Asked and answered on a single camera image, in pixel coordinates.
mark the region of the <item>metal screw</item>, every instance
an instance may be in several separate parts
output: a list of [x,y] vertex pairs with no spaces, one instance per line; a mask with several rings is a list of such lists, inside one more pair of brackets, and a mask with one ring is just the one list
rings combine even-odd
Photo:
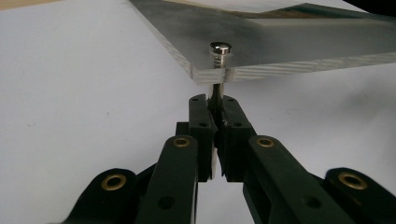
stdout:
[[[231,45],[224,42],[213,42],[210,44],[210,53],[214,57],[214,68],[225,68],[226,56],[231,53]],[[209,87],[207,107],[216,114],[222,108],[221,101],[224,95],[222,83],[213,84]]]

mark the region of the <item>screw hole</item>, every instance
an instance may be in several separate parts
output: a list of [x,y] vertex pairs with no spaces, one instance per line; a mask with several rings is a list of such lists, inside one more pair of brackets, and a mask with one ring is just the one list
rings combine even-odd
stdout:
[[108,175],[102,181],[102,189],[112,191],[122,188],[126,183],[125,175],[115,174],[115,175]]
[[352,189],[367,189],[367,183],[358,175],[343,172],[338,176],[341,183]]
[[313,196],[304,196],[303,203],[310,208],[320,208],[321,202]]
[[162,209],[162,210],[168,210],[170,208],[172,208],[175,205],[175,198],[174,197],[170,197],[170,196],[165,196],[162,197],[159,201],[158,201],[158,206]]

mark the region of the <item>transparent plastic sheet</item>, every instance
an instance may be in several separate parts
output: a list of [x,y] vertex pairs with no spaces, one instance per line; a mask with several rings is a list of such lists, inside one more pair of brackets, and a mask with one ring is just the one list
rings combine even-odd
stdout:
[[[391,17],[292,2],[263,12],[257,8],[271,1],[256,1],[262,6],[254,12],[182,0],[131,2],[199,85],[396,62]],[[215,41],[233,46],[224,68],[213,66]]]

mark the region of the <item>hole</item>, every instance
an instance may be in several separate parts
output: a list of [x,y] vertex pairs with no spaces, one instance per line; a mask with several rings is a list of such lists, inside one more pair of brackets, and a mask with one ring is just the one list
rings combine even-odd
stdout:
[[190,140],[187,139],[187,138],[180,137],[180,138],[176,138],[174,140],[174,146],[175,147],[186,147],[189,144],[190,144]]
[[115,174],[115,175],[108,175],[102,181],[102,189],[112,191],[122,188],[126,183],[125,175]]
[[274,142],[271,139],[268,138],[259,138],[257,139],[257,144],[261,147],[273,147],[274,146]]
[[175,205],[175,198],[174,197],[170,197],[170,196],[165,196],[162,197],[159,201],[158,201],[158,206],[162,209],[162,210],[168,210],[170,208],[172,208]]
[[117,186],[120,182],[121,182],[121,179],[119,177],[117,177],[117,176],[114,176],[113,178],[107,180],[107,184],[110,187]]
[[352,189],[367,189],[366,181],[364,181],[358,175],[342,172],[340,175],[338,175],[338,179],[341,181],[341,183]]
[[360,185],[361,184],[359,179],[357,179],[356,177],[353,177],[353,176],[346,176],[346,182],[348,182],[350,184],[354,184],[354,185]]
[[313,196],[304,196],[303,203],[310,208],[320,208],[321,202]]

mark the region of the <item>white surface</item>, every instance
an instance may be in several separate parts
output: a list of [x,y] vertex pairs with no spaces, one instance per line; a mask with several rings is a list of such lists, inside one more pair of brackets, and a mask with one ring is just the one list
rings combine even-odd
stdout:
[[[395,68],[229,83],[225,93],[309,172],[349,167],[396,193]],[[0,223],[61,222],[98,174],[149,167],[200,93],[128,1],[0,11]],[[197,223],[252,223],[240,184],[218,175],[199,187]]]

